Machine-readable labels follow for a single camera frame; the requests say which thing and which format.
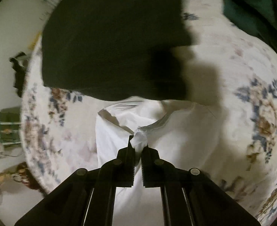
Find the white t-shirt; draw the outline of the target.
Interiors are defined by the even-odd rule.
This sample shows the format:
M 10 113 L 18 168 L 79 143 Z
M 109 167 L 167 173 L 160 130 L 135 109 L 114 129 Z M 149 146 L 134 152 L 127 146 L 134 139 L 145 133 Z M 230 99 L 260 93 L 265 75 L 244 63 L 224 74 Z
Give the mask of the white t-shirt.
M 95 134 L 100 165 L 131 144 L 139 159 L 144 147 L 180 169 L 196 167 L 217 184 L 228 178 L 224 139 L 226 112 L 219 106 L 186 101 L 126 101 L 97 114 Z M 157 188 L 143 187 L 141 162 L 136 160 L 134 185 L 117 190 L 114 225 L 163 225 Z

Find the floral bed cover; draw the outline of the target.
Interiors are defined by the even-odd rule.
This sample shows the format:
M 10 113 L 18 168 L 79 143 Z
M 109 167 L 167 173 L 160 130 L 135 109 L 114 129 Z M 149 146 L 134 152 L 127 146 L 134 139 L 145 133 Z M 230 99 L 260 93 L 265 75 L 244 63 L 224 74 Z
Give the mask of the floral bed cover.
M 228 178 L 217 184 L 261 225 L 277 219 L 277 54 L 222 14 L 222 0 L 183 0 L 186 26 L 197 38 L 176 51 L 190 88 L 186 102 L 225 110 Z M 37 42 L 22 96 L 21 140 L 29 170 L 52 192 L 76 169 L 98 163 L 98 112 L 131 97 L 101 101 L 50 89 L 41 76 Z

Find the folded black garment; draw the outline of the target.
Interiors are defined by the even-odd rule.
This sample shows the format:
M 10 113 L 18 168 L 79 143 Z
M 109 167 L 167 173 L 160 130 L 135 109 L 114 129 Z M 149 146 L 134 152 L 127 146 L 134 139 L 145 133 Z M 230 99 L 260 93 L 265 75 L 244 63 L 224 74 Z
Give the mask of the folded black garment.
M 186 97 L 174 48 L 192 43 L 181 0 L 62 0 L 42 33 L 46 87 L 104 101 Z

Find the black clothes pile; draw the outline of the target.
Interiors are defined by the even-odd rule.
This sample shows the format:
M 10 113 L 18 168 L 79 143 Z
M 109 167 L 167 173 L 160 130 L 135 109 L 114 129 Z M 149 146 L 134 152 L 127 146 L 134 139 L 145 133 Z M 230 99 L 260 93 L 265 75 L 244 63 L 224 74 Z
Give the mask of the black clothes pile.
M 12 64 L 12 69 L 15 71 L 15 81 L 13 87 L 16 89 L 17 96 L 22 97 L 25 74 L 28 67 L 28 59 L 30 58 L 24 52 L 19 52 L 17 55 L 9 59 Z

